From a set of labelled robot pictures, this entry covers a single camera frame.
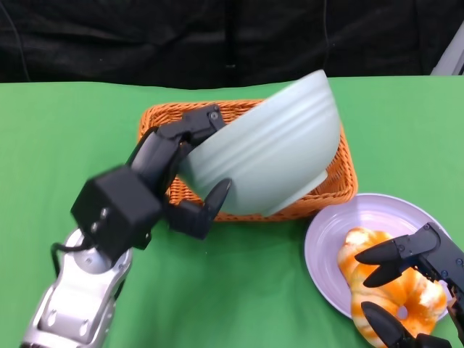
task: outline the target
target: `green tablecloth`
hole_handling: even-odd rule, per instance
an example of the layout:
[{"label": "green tablecloth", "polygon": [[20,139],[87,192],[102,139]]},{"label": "green tablecloth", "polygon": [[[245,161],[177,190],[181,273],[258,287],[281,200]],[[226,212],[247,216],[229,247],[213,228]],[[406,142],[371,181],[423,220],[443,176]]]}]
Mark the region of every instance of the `green tablecloth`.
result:
[{"label": "green tablecloth", "polygon": [[[430,212],[464,247],[464,80],[332,79],[360,190]],[[17,347],[54,280],[50,244],[73,229],[85,179],[124,162],[153,104],[262,98],[284,84],[216,91],[99,83],[0,85],[0,337]],[[306,223],[221,223],[206,241],[154,229],[118,300],[107,347],[366,347],[312,283]],[[434,332],[459,347],[446,317]]]}]

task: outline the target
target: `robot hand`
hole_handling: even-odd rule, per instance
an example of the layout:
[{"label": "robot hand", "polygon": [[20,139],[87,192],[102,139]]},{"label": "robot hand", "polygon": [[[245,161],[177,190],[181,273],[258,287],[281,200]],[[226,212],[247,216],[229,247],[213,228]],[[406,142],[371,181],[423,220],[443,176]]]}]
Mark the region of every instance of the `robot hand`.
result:
[{"label": "robot hand", "polygon": [[[23,337],[21,348],[101,348],[131,268],[132,249],[145,249],[161,219],[206,237],[231,187],[224,178],[204,204],[169,202],[180,161],[225,125],[218,105],[148,130],[128,162],[89,179],[71,209],[78,227],[51,256],[57,276]],[[64,252],[61,259],[57,252]]]},{"label": "robot hand", "polygon": [[[464,253],[436,223],[427,223],[412,235],[390,239],[356,255],[358,262],[379,265],[364,281],[374,288],[399,278],[409,267],[430,281],[445,281],[452,295],[448,313],[464,345]],[[362,310],[378,337],[395,348],[448,348],[444,339],[419,334],[414,338],[390,313],[372,302],[363,302]]]}]

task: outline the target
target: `plate rim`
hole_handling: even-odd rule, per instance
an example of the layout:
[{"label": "plate rim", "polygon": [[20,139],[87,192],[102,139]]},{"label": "plate rim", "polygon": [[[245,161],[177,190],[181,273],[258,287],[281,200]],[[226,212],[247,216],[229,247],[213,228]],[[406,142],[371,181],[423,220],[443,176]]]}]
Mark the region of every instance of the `plate rim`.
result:
[{"label": "plate rim", "polygon": [[[356,194],[355,197],[353,197],[353,199],[356,199],[356,197],[358,196],[381,196],[381,197],[384,197],[384,198],[388,198],[388,199],[392,199],[392,200],[395,200],[395,201],[400,201],[401,203],[404,203],[404,204],[407,204],[407,205],[410,205],[411,207],[413,208],[416,208],[417,210],[419,210],[420,212],[422,212],[423,214],[425,214],[426,216],[430,217],[431,218],[431,221],[436,223],[444,232],[445,234],[451,239],[451,236],[448,234],[448,232],[444,229],[444,227],[442,226],[442,224],[436,219],[434,218],[433,216],[431,216],[430,214],[428,214],[425,210],[423,210],[422,208],[418,207],[417,205],[411,203],[411,202],[408,202],[406,201],[405,199],[401,199],[401,198],[398,198],[398,197],[395,197],[395,196],[392,196],[392,195],[389,195],[389,194],[376,194],[376,193],[371,193],[371,192],[364,192],[364,193],[360,193],[360,194]],[[307,227],[307,230],[306,230],[306,235],[304,237],[304,243],[303,243],[303,253],[304,253],[304,262],[306,263],[306,268],[308,270],[308,273],[310,274],[310,277],[311,277],[311,281],[314,283],[314,285],[316,286],[316,289],[319,291],[319,293],[326,299],[326,301],[328,303],[331,304],[331,306],[333,308],[335,308],[336,310],[338,310],[341,314],[343,314],[344,316],[346,316],[347,318],[349,319],[352,319],[352,316],[351,316],[351,313],[347,313],[345,312],[343,309],[341,309],[338,305],[336,305],[334,302],[332,302],[331,299],[328,298],[328,296],[326,294],[324,294],[323,291],[321,291],[320,289],[320,285],[318,284],[317,281],[315,281],[314,277],[313,277],[313,274],[312,274],[312,271],[311,271],[311,267],[309,266],[309,263],[308,263],[308,253],[306,253],[306,245],[308,243],[308,235],[309,235],[309,232],[310,232],[310,228],[311,228],[311,225],[315,222],[315,220],[318,218],[319,214],[324,211],[325,209],[329,208],[329,207],[336,207],[336,205],[329,205],[325,208],[323,208],[320,212],[318,212],[315,217],[311,220],[310,224],[308,225]],[[446,315],[448,314],[448,311],[447,309],[444,310],[444,312],[440,315],[440,317],[438,318],[437,322],[440,321],[441,319],[443,319]]]}]

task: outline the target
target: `orange wicker basket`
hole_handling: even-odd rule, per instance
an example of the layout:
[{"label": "orange wicker basket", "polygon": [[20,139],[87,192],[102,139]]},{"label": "orange wicker basket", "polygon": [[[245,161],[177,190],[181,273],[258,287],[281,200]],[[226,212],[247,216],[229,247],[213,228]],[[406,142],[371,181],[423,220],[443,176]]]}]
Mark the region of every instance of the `orange wicker basket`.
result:
[{"label": "orange wicker basket", "polygon": [[[143,114],[138,132],[138,139],[153,126],[162,125],[175,120],[180,120],[183,112],[204,107],[215,103],[219,105],[224,121],[229,123],[252,107],[258,105],[262,100],[237,100],[237,101],[211,101],[198,103],[169,103],[153,106]],[[318,210],[328,205],[348,202],[357,193],[357,178],[353,166],[347,139],[341,130],[341,138],[338,151],[332,163],[327,168],[327,179],[308,193],[299,201],[287,208],[277,212],[270,217],[261,215],[235,216],[220,212],[216,221],[285,221],[296,220],[311,216]],[[174,204],[182,199],[192,200],[200,203],[201,199],[178,178],[176,178],[168,191],[170,201]]]}]

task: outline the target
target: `orange bread roll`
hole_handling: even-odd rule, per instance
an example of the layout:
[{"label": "orange bread roll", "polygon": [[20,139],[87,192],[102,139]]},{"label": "orange bread roll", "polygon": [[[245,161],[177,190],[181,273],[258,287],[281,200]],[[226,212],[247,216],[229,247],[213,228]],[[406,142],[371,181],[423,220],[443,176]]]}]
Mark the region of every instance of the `orange bread roll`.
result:
[{"label": "orange bread roll", "polygon": [[[419,333],[430,334],[447,305],[443,287],[438,282],[428,281],[412,268],[403,272],[398,279],[378,288],[363,285],[377,266],[360,264],[355,260],[355,255],[391,238],[383,231],[353,228],[348,232],[337,257],[340,271],[352,293],[351,312],[355,326],[374,347],[385,345],[366,320],[361,309],[362,302],[374,302],[389,311],[414,337]],[[398,316],[401,307],[407,310],[405,318]]]}]

